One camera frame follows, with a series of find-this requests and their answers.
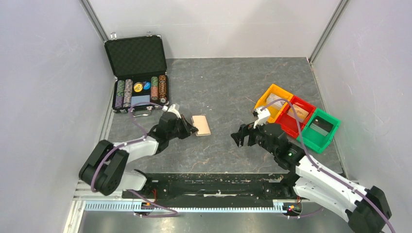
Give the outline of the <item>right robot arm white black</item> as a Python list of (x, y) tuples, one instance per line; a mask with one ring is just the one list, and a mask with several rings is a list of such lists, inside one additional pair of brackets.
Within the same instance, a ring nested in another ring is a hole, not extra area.
[(279, 124), (242, 124), (231, 137), (238, 147), (247, 138), (248, 146), (265, 149), (289, 171), (281, 180), (283, 196), (297, 195), (321, 205), (340, 216), (355, 233), (379, 233), (388, 225), (392, 212), (380, 188), (368, 189), (323, 166), (290, 142)]

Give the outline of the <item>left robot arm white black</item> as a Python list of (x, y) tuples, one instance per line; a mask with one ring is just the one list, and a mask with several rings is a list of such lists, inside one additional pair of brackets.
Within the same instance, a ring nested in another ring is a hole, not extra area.
[(161, 153), (172, 139), (185, 139), (196, 132), (198, 129), (184, 116), (166, 112), (146, 138), (122, 143), (99, 141), (80, 169), (79, 179), (90, 185), (93, 192), (105, 196), (122, 189), (134, 190), (141, 198), (146, 198), (153, 191), (149, 177), (138, 169), (128, 171), (126, 166), (139, 158)]

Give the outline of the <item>beige leather card holder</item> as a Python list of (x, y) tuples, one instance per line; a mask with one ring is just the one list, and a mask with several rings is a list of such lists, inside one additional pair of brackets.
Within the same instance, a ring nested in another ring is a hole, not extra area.
[(211, 135), (210, 127), (207, 121), (206, 116), (198, 115), (192, 116), (192, 123), (198, 131), (195, 133), (196, 136), (208, 136)]

